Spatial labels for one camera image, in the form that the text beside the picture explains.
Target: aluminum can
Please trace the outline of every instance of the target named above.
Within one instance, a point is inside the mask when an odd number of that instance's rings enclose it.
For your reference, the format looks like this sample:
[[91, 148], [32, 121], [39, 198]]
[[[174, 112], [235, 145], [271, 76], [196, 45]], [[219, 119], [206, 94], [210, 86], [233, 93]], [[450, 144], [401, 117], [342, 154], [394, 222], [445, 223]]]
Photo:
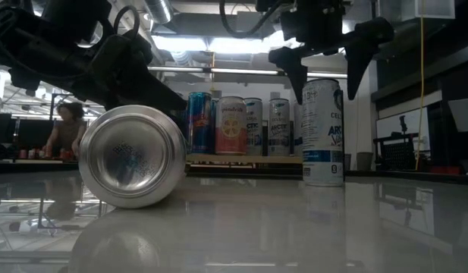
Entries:
[[271, 99], [269, 101], [269, 147], [268, 155], [289, 156], [289, 101]]
[[215, 117], [217, 155], [245, 155], [247, 151], [246, 103], [241, 97], [223, 97]]
[[100, 200], [140, 208], [166, 197], [185, 176], [186, 145], [166, 114], [143, 105], [107, 111], [80, 143], [83, 182]]
[[303, 106], [293, 105], [294, 110], [294, 156], [303, 156]]
[[262, 100], [245, 99], [247, 107], [247, 155], [262, 155]]
[[212, 99], [210, 104], [210, 139], [209, 139], [209, 152], [215, 154], [215, 117], [217, 116], [218, 99]]
[[303, 180], [343, 185], [343, 92], [336, 80], [311, 80], [303, 88]]
[[195, 92], [188, 96], [187, 138], [191, 153], [209, 152], [211, 103], [209, 93]]

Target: cable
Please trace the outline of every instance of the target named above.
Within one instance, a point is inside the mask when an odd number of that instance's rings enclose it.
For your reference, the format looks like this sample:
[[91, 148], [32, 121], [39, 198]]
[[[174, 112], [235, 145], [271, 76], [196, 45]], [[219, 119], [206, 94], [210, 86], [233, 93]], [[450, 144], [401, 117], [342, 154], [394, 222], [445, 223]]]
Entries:
[[419, 169], [419, 157], [421, 153], [421, 127], [422, 127], [422, 107], [424, 106], [424, 12], [425, 0], [421, 1], [421, 107], [419, 108], [419, 133], [417, 136], [417, 157], [416, 171]]
[[121, 18], [126, 14], [126, 12], [131, 11], [134, 15], [134, 25], [133, 25], [133, 38], [136, 39], [137, 33], [140, 30], [140, 14], [137, 12], [137, 9], [133, 5], [127, 5], [123, 7], [119, 12], [118, 16], [116, 16], [114, 20], [114, 32], [117, 34], [119, 30], [119, 23], [121, 22]]
[[237, 32], [232, 30], [228, 25], [227, 15], [225, 14], [225, 0], [220, 0], [219, 9], [220, 9], [220, 19], [222, 25], [227, 30], [227, 32], [232, 35], [234, 38], [243, 39], [249, 36], [252, 36], [257, 30], [259, 30], [262, 25], [268, 20], [268, 18], [276, 11], [286, 0], [278, 0], [273, 6], [262, 16], [262, 18], [257, 22], [257, 24], [249, 31], [246, 32]]
[[[231, 15], [234, 14], [234, 10], [235, 8], [239, 5], [239, 3], [235, 3], [234, 7], [232, 7], [232, 10], [231, 10]], [[246, 7], [246, 9], [249, 11], [249, 12], [252, 12], [252, 10], [250, 10], [249, 6], [246, 5], [245, 3], [242, 3], [241, 4], [242, 6]]]

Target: ceiling light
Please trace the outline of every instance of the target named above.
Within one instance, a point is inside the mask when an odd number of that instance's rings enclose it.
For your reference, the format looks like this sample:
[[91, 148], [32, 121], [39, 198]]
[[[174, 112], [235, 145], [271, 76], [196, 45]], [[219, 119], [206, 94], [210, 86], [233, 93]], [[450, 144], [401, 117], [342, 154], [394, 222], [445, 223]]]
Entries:
[[209, 50], [224, 54], [257, 54], [268, 53], [269, 47], [260, 39], [215, 38]]
[[291, 38], [288, 41], [284, 41], [284, 33], [282, 30], [276, 31], [271, 36], [267, 36], [262, 41], [263, 44], [269, 47], [270, 50], [280, 49], [281, 47], [288, 47], [295, 49], [302, 45], [301, 42], [296, 41], [296, 38]]
[[308, 72], [308, 77], [316, 78], [326, 78], [326, 79], [347, 79], [346, 74], [336, 74], [336, 73], [317, 73], [317, 72]]
[[165, 72], [203, 72], [201, 67], [148, 67], [149, 71]]
[[151, 36], [158, 49], [170, 52], [205, 51], [206, 44], [200, 38]]
[[251, 75], [277, 75], [277, 71], [254, 70], [254, 69], [230, 69], [230, 68], [212, 68], [213, 73], [226, 74], [251, 74]]

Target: shelf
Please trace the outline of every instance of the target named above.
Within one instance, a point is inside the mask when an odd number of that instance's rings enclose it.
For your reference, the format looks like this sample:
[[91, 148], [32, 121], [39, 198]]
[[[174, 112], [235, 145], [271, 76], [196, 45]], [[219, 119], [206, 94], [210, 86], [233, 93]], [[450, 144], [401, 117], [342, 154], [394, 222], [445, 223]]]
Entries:
[[303, 159], [296, 156], [252, 156], [252, 155], [187, 155], [188, 162], [236, 162], [236, 163], [278, 163], [303, 164]]

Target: person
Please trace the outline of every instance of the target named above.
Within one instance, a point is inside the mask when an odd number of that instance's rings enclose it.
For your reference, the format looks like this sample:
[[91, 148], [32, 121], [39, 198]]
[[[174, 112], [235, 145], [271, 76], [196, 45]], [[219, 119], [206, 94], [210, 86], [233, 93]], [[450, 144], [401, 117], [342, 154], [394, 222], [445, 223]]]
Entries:
[[51, 151], [54, 145], [61, 146], [67, 151], [72, 150], [74, 155], [78, 156], [79, 144], [86, 127], [82, 120], [82, 105], [79, 102], [63, 103], [57, 110], [63, 121], [55, 123], [46, 148]]

